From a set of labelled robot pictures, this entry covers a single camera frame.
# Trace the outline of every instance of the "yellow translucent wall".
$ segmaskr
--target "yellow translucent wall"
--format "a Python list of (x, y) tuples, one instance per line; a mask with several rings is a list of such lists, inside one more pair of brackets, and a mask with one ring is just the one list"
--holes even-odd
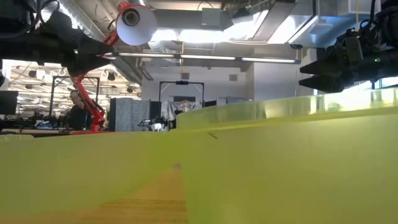
[[(112, 223), (396, 223), (396, 96), (383, 90), (248, 102), (181, 114), (170, 133), (2, 143), (0, 223), (60, 212), (74, 212), (59, 216), (64, 223), (88, 223), (76, 212), (140, 191), (174, 205), (186, 200), (179, 210), (188, 221), (128, 219), (125, 211), (136, 206), (96, 211), (117, 213)], [(176, 162), (183, 187), (179, 172), (163, 176)], [(166, 187), (145, 190), (159, 175)], [(111, 222), (96, 214), (89, 223)]]

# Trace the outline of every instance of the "black frame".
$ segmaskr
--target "black frame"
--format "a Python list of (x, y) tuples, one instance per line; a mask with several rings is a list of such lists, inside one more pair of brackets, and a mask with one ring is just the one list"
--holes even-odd
[[(52, 115), (52, 105), (53, 105), (53, 101), (54, 101), (54, 90), (55, 90), (55, 87), (57, 87), (58, 84), (59, 84), (59, 83), (55, 84), (55, 80), (58, 79), (58, 78), (65, 79), (65, 78), (68, 78), (68, 77), (67, 76), (59, 76), (59, 75), (56, 75), (56, 76), (52, 77), (49, 116)], [(100, 91), (100, 78), (99, 77), (85, 77), (85, 78), (97, 80), (97, 88), (96, 88), (96, 93), (95, 93), (95, 103), (98, 104), (98, 92)]]
[(176, 82), (170, 82), (170, 81), (160, 81), (159, 82), (159, 102), (161, 102), (160, 97), (162, 96), (162, 84), (163, 83), (174, 83), (176, 85), (189, 85), (189, 84), (199, 84), (202, 86), (202, 91), (201, 91), (201, 103), (202, 107), (205, 107), (205, 83), (201, 82), (181, 82), (181, 81), (176, 81)]

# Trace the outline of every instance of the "person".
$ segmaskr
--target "person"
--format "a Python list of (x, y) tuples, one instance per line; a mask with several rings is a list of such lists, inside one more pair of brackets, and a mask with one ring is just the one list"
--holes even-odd
[(80, 98), (79, 92), (76, 90), (70, 92), (70, 99), (73, 102), (73, 107), (69, 112), (69, 128), (72, 128), (76, 131), (82, 131), (89, 126), (86, 124), (90, 123), (90, 112), (88, 111), (83, 100)]

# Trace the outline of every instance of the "computer monitor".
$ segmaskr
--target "computer monitor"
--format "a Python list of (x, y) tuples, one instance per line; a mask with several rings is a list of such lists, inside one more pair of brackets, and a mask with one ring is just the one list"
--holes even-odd
[(17, 110), (18, 91), (0, 91), (0, 114), (14, 115)]

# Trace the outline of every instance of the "black equipment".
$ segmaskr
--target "black equipment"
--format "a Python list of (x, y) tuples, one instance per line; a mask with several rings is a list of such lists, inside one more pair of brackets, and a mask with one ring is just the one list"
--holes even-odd
[(300, 69), (314, 75), (300, 85), (337, 93), (355, 82), (398, 76), (398, 4), (376, 15), (375, 5), (372, 0), (371, 17), (362, 21), (359, 31), (347, 30), (326, 49), (324, 58)]
[(14, 115), (17, 111), (18, 91), (0, 91), (0, 114)]
[[(44, 22), (42, 9), (53, 2), (58, 6)], [(60, 63), (74, 77), (109, 64), (108, 59), (98, 55), (113, 52), (113, 48), (73, 29), (72, 20), (59, 9), (56, 0), (1, 0), (0, 59), (33, 61), (39, 65)]]

